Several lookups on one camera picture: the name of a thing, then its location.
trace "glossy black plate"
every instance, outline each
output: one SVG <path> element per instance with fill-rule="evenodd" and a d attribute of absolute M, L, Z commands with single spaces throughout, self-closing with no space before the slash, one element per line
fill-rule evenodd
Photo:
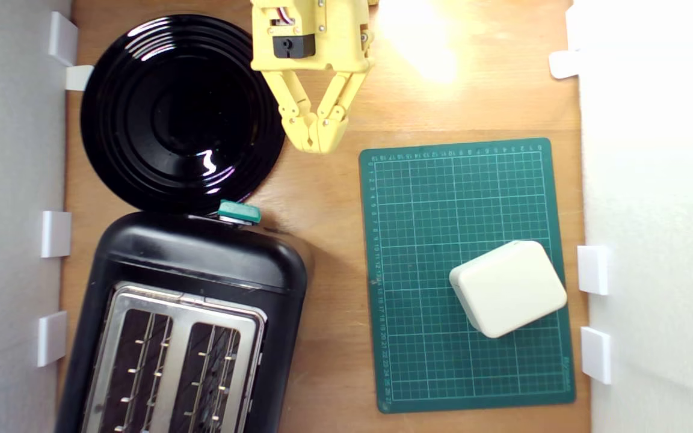
<path fill-rule="evenodd" d="M 118 38 L 94 67 L 82 139 L 94 170 L 127 203 L 206 215 L 269 175 L 285 134 L 271 91 L 250 68 L 241 28 L 178 14 Z"/>

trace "toaster slot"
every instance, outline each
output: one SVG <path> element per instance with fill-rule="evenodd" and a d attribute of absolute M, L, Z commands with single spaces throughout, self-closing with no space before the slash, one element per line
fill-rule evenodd
<path fill-rule="evenodd" d="M 231 386 L 239 338 L 239 331 L 234 329 L 194 324 L 171 420 L 172 433 L 221 431 L 229 395 L 239 392 L 242 398 L 242 387 Z"/>
<path fill-rule="evenodd" d="M 129 310 L 117 348 L 101 431 L 148 431 L 173 319 Z"/>

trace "white box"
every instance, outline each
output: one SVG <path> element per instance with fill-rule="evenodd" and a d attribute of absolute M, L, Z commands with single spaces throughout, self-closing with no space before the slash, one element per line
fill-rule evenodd
<path fill-rule="evenodd" d="M 449 276 L 472 326 L 497 338 L 566 305 L 544 247 L 514 241 L 457 266 Z"/>

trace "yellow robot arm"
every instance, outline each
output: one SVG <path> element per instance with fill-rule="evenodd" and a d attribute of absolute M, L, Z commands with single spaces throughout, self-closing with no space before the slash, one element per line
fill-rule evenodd
<path fill-rule="evenodd" d="M 331 153 L 374 66 L 368 3 L 378 0 L 252 0 L 253 61 L 280 104 L 283 128 L 298 150 Z M 296 69 L 333 69 L 316 112 Z"/>

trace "white wall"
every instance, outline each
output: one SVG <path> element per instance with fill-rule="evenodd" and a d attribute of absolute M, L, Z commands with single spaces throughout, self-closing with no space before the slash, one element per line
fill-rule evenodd
<path fill-rule="evenodd" d="M 0 432 L 52 430 L 55 365 L 36 368 L 37 319 L 58 310 L 60 261 L 39 258 L 41 212 L 63 209 L 65 68 L 47 55 L 50 11 L 0 0 Z"/>
<path fill-rule="evenodd" d="M 587 244 L 611 249 L 594 433 L 693 431 L 693 2 L 577 0 Z"/>

